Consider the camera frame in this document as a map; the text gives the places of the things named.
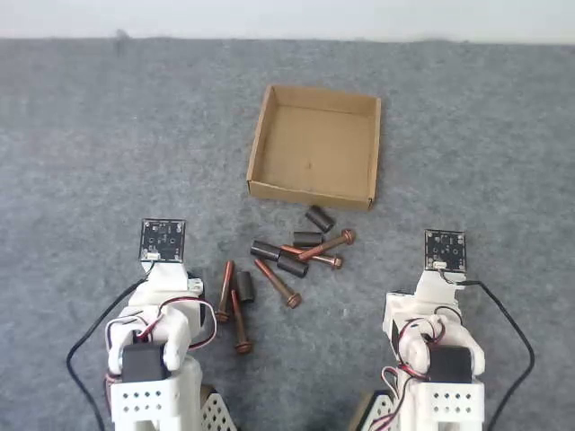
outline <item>cardboard box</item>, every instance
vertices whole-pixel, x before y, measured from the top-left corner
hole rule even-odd
[[[270,85],[248,166],[250,194],[323,207],[371,208],[380,122],[377,97]]]

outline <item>copper bolt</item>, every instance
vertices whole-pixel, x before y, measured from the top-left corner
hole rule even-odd
[[[237,344],[235,351],[240,355],[245,355],[252,351],[252,342],[245,334],[245,326],[243,325],[242,308],[240,301],[237,299],[237,292],[232,290],[232,306],[234,307],[235,328],[237,330]]]
[[[227,308],[227,297],[230,295],[230,280],[232,279],[232,273],[234,272],[234,261],[229,260],[226,262],[224,268],[224,282],[222,283],[222,294],[219,298],[219,305],[216,311],[216,320],[220,323],[226,323],[230,315],[226,311]]]
[[[341,235],[332,238],[327,242],[324,242],[320,245],[313,247],[312,249],[306,250],[301,254],[297,255],[297,258],[303,261],[310,260],[313,256],[318,256],[322,254],[324,251],[330,250],[333,247],[337,247],[344,242],[348,245],[352,244],[356,239],[356,233],[353,232],[351,229],[343,229],[341,231]]]
[[[289,308],[296,308],[302,303],[302,295],[294,292],[291,288],[286,286],[286,284],[279,279],[278,276],[264,263],[263,260],[256,259],[253,261],[255,266],[258,267],[261,273],[268,278],[268,280],[273,284],[276,290],[284,297],[286,300],[286,305]]]
[[[305,251],[287,244],[282,245],[280,248],[283,251],[289,251],[290,253],[294,253],[296,255],[302,254]],[[343,265],[343,259],[337,255],[331,256],[329,254],[320,254],[318,256],[312,256],[310,259],[317,262],[327,263],[332,267],[332,269],[340,269]]]

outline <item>black cord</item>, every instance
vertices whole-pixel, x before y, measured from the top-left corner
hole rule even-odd
[[[503,306],[503,304],[501,303],[499,298],[497,296],[495,296],[495,294],[483,282],[481,282],[479,280],[469,280],[469,281],[459,281],[459,282],[456,282],[456,284],[459,286],[479,286],[481,289],[483,289],[483,292],[485,292],[487,294],[487,296],[489,296],[491,298],[491,300],[499,307],[500,311],[503,313],[503,315],[506,317],[506,319],[509,321],[509,323],[511,323],[511,326],[513,327],[515,332],[519,335],[519,337],[521,338],[521,341],[523,341],[523,344],[525,344],[525,347],[527,348],[527,351],[529,352],[529,365],[527,366],[526,370],[509,387],[509,389],[507,390],[507,392],[503,396],[503,399],[501,400],[500,405],[497,406],[495,413],[491,417],[489,425],[487,426],[487,431],[492,431],[493,428],[495,427],[495,423],[497,422],[497,419],[499,418],[499,416],[501,415],[501,412],[505,408],[505,405],[509,401],[509,398],[511,398],[511,396],[513,395],[515,390],[529,376],[529,374],[531,373],[531,370],[533,370],[533,367],[535,366],[535,351],[531,347],[531,343],[529,343],[529,340],[527,339],[527,337],[523,333],[523,330],[521,330],[521,328],[519,328],[519,325],[511,317],[511,315],[509,314],[507,309]]]
[[[70,348],[70,351],[66,356],[66,368],[70,374],[70,377],[72,377],[72,380],[74,381],[76,386],[80,388],[80,391],[82,391],[86,400],[90,404],[93,414],[96,417],[96,421],[98,422],[98,429],[100,429],[100,431],[105,431],[106,429],[106,427],[104,426],[104,421],[102,419],[102,414],[100,413],[100,410],[98,409],[98,404],[96,404],[96,401],[94,400],[92,394],[84,386],[82,380],[80,380],[80,377],[78,377],[78,374],[76,373],[74,367],[72,366],[72,358],[74,357],[75,352],[78,350],[78,348],[80,348],[92,336],[94,331],[98,328],[98,326],[100,326],[100,323],[102,323],[102,321],[106,318],[106,316],[110,314],[110,312],[114,308],[116,308],[116,305],[118,305],[126,296],[134,292],[138,286],[147,281],[147,276],[150,274],[150,271],[154,267],[154,264],[155,263],[152,262],[152,266],[146,272],[146,275],[144,277],[140,278],[136,283],[128,287],[121,294],[119,294],[119,296],[116,299],[114,299],[114,301],[108,306],[108,308],[106,308],[106,310],[104,310],[103,313],[100,314],[100,316],[98,317],[98,319],[96,319],[96,321],[92,324],[92,326],[88,328],[86,333],[79,340],[76,341],[76,343],[72,346],[72,348]]]
[[[439,310],[449,310],[450,312],[455,313],[457,315],[457,317],[459,318],[459,323],[461,323],[461,326],[464,325],[463,316],[455,308],[448,307],[447,305],[440,305],[439,307],[436,307],[436,309],[433,311],[433,313],[437,314]]]

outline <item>black tube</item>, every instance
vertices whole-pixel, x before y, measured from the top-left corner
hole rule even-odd
[[[305,274],[307,274],[307,270],[309,269],[307,263],[292,259],[285,254],[279,256],[278,268],[290,272],[294,276],[298,276],[300,278],[305,277]]]
[[[243,303],[252,303],[255,300],[252,276],[248,271],[240,271],[235,274],[235,285],[240,301]]]
[[[315,247],[323,242],[320,232],[294,232],[294,247]]]
[[[331,217],[325,214],[323,210],[319,208],[317,205],[311,206],[305,213],[305,216],[313,224],[319,227],[324,233],[329,232],[330,229],[332,229],[333,226],[335,225],[335,220],[333,220]]]
[[[258,256],[263,259],[275,260],[275,261],[278,261],[279,259],[279,252],[280,252],[279,247],[267,244],[266,242],[262,241],[254,241],[252,244],[252,248],[250,249],[250,253],[253,256]]]

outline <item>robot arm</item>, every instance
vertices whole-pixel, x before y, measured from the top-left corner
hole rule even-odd
[[[456,291],[465,286],[481,287],[529,353],[529,365],[509,387],[487,429],[493,429],[509,397],[535,366],[531,344],[501,301],[481,281],[465,279],[464,233],[426,231],[425,240],[425,270],[415,294],[386,296],[383,330],[398,361],[397,368],[382,371],[389,391],[375,392],[349,431],[481,431],[484,388],[477,377],[485,371],[485,356],[463,326]]]
[[[143,221],[141,253],[146,281],[105,330],[109,402],[117,431],[200,431],[214,422],[236,428],[222,397],[204,391],[198,361],[189,353],[217,333],[211,305],[200,299],[203,283],[182,263],[185,222]],[[192,344],[209,309],[211,334]],[[217,416],[208,410],[217,411]]]

